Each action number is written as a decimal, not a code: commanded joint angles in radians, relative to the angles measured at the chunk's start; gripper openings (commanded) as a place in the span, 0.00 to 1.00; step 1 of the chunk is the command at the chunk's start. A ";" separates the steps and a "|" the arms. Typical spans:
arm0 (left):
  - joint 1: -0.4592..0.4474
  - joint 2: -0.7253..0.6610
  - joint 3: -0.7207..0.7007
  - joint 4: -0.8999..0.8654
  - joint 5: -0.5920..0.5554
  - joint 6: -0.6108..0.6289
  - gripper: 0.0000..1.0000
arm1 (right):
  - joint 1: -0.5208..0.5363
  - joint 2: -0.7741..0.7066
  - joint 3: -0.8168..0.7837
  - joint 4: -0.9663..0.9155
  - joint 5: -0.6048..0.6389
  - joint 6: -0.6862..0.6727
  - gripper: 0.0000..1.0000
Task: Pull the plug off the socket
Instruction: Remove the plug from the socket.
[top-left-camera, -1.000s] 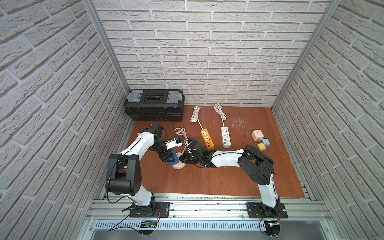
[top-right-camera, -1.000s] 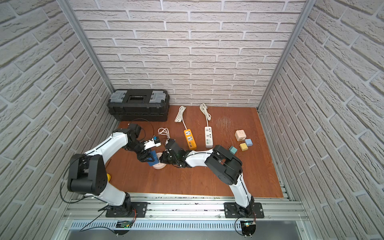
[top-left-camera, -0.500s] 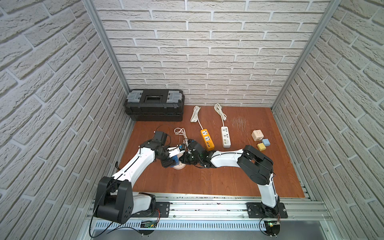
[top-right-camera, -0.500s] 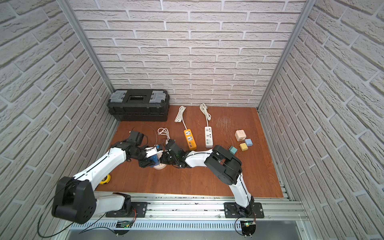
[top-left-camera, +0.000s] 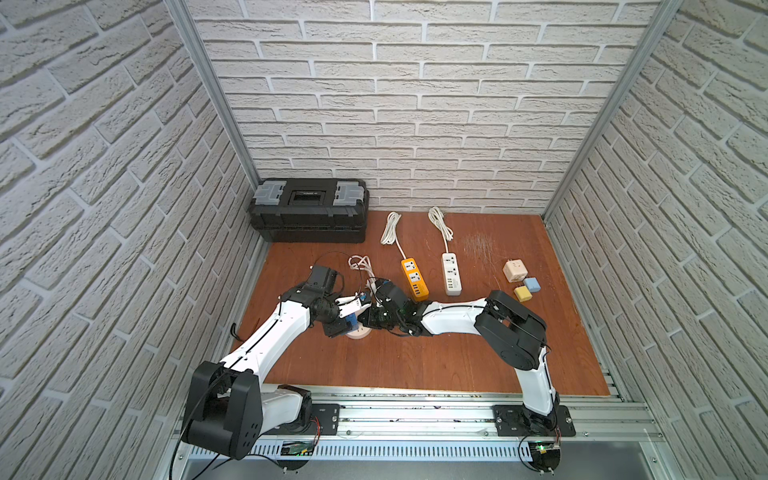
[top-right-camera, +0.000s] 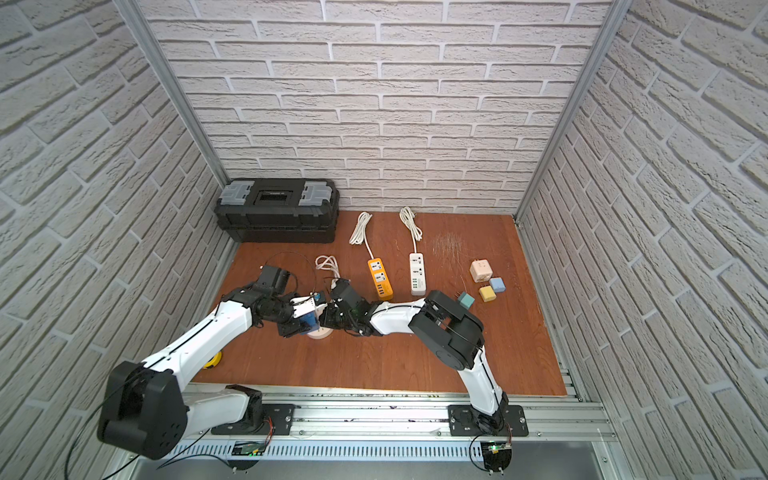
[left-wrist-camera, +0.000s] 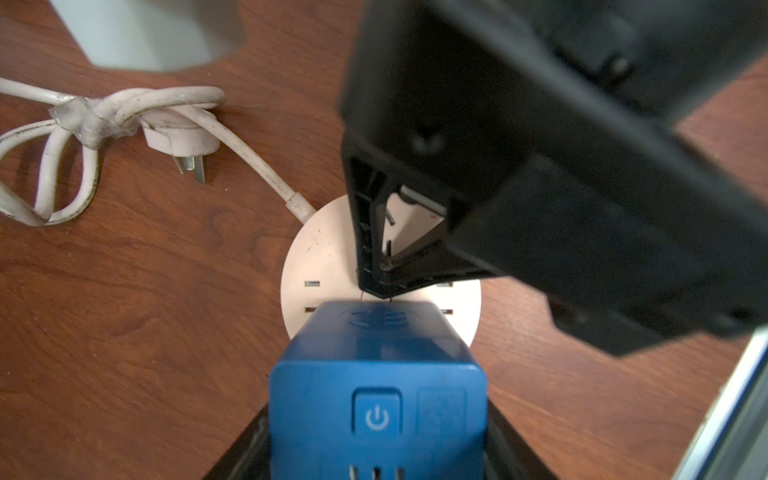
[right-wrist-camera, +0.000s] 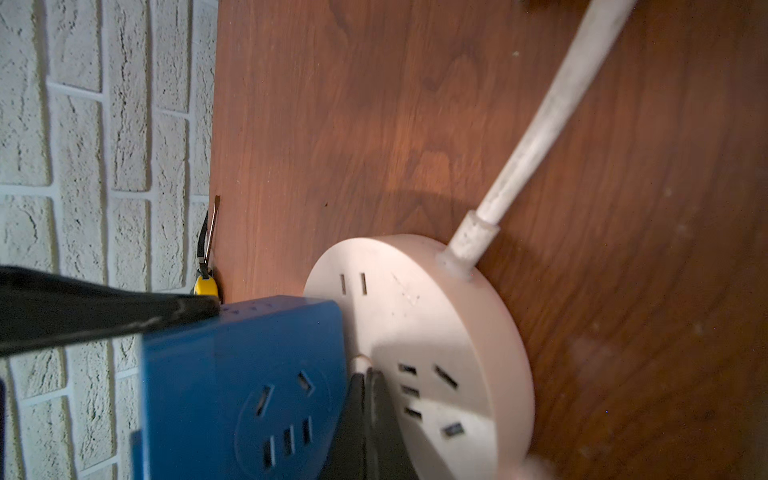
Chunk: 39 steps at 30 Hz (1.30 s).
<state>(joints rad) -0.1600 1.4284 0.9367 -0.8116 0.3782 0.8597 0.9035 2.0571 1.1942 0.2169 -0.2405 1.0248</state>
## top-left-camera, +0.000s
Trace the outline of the beige plug adapter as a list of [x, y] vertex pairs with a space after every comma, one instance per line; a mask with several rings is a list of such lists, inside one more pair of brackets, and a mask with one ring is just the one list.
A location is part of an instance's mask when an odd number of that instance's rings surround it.
[[520, 259], [508, 260], [503, 266], [503, 274], [509, 283], [522, 282], [528, 275], [528, 269]]

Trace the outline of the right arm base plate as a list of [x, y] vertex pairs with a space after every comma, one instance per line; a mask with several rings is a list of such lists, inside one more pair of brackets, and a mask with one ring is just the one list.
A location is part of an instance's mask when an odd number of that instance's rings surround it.
[[574, 421], [565, 405], [556, 404], [548, 415], [530, 411], [522, 404], [493, 405], [491, 410], [499, 437], [576, 436]]

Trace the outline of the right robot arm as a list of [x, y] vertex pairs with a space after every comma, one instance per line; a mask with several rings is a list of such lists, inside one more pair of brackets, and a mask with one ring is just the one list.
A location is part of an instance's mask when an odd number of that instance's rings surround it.
[[390, 281], [379, 281], [371, 305], [358, 317], [370, 329], [411, 337], [470, 334], [482, 337], [515, 369], [522, 389], [522, 422], [531, 433], [559, 428], [559, 394], [547, 365], [547, 325], [508, 294], [494, 290], [469, 302], [414, 301]]

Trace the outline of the round white socket base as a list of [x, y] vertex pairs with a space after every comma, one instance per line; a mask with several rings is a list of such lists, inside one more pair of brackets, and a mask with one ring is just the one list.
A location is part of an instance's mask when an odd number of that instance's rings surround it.
[[360, 326], [356, 330], [348, 332], [346, 336], [353, 340], [360, 340], [367, 337], [371, 332], [370, 328]]

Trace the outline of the white power strip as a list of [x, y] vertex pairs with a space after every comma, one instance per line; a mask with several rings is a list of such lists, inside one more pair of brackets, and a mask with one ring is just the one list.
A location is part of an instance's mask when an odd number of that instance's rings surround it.
[[452, 297], [459, 296], [463, 288], [457, 256], [451, 252], [443, 253], [441, 263], [445, 293]]

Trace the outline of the blue cube adapter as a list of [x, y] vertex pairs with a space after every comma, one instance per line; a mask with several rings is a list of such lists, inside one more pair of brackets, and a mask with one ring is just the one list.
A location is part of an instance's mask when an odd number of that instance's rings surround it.
[[350, 314], [346, 316], [344, 318], [344, 321], [348, 326], [348, 332], [357, 331], [359, 329], [360, 324], [355, 314]]

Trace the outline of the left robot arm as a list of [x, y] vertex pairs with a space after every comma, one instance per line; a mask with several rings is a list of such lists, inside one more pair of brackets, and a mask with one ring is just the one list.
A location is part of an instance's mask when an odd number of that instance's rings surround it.
[[277, 360], [308, 328], [319, 323], [330, 338], [344, 335], [353, 329], [352, 318], [370, 305], [365, 293], [343, 297], [336, 292], [337, 276], [328, 267], [313, 268], [305, 281], [279, 297], [272, 314], [240, 347], [196, 368], [182, 442], [240, 460], [269, 431], [319, 433], [310, 391], [280, 385], [264, 392], [262, 386]]

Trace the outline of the yellow charger plug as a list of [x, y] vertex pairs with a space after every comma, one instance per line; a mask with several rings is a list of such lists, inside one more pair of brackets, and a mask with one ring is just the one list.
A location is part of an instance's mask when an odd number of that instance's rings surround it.
[[532, 292], [525, 285], [521, 285], [519, 287], [516, 287], [514, 289], [514, 294], [515, 294], [517, 300], [519, 302], [521, 302], [521, 303], [528, 302], [528, 301], [530, 301], [533, 298]]

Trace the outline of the light blue charger plug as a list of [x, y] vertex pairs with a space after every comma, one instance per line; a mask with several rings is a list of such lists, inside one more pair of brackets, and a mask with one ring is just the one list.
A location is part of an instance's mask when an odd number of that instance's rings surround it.
[[531, 293], [536, 293], [541, 290], [541, 286], [535, 277], [527, 277], [524, 279], [523, 283]]

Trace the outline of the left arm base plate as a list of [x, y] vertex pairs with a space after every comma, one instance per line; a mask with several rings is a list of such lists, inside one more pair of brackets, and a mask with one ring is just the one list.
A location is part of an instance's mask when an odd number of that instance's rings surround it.
[[277, 432], [287, 435], [336, 436], [340, 410], [339, 404], [313, 404], [309, 410], [303, 410], [294, 422], [282, 425]]

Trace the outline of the orange power strip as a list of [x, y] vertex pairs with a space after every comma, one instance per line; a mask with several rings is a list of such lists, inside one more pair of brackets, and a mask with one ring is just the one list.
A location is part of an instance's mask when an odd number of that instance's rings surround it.
[[401, 266], [414, 300], [426, 301], [429, 298], [429, 289], [415, 260], [405, 258], [401, 261]]

